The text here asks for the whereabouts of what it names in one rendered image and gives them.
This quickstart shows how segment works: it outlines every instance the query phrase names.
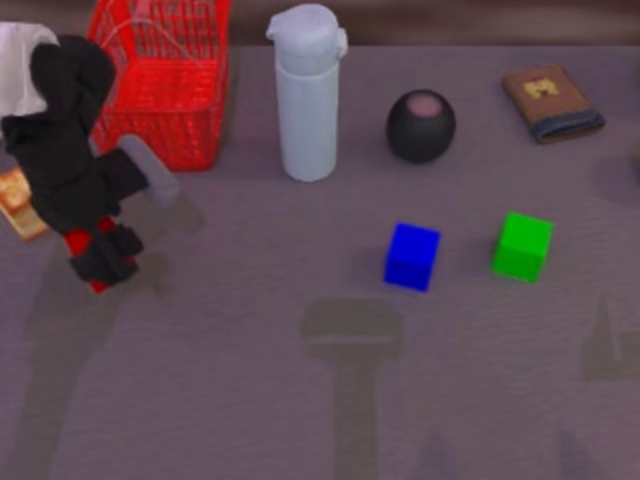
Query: green cube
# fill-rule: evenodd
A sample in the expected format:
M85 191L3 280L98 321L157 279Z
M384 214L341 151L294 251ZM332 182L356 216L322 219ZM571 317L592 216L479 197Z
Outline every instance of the green cube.
M544 267L552 233L551 222L509 212L491 269L498 275L535 283Z

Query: blue cube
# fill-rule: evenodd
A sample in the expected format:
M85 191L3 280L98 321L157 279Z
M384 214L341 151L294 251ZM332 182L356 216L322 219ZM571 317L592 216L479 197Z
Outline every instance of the blue cube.
M440 232L399 223L387 253L384 281L426 292L438 253Z

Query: cube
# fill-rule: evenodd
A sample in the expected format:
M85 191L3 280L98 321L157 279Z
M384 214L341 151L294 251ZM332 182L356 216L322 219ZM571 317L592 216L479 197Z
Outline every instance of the cube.
M413 290L429 289L440 232L406 223L396 225L387 252L384 281Z
M509 212L494 252L493 272L535 283L545 265L552 233L551 222Z

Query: leather wallet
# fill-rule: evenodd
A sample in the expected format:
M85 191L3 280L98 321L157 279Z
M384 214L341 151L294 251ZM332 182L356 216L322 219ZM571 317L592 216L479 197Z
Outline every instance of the leather wallet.
M509 73L502 87L539 143L590 135L606 123L560 65Z

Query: snack package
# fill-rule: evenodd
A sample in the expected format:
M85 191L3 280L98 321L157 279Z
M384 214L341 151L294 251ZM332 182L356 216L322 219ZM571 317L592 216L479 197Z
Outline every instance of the snack package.
M49 229L31 206L30 197L29 184L20 168L0 175L0 210L24 241Z
M590 135L606 123L560 65L509 73L502 86L539 143Z

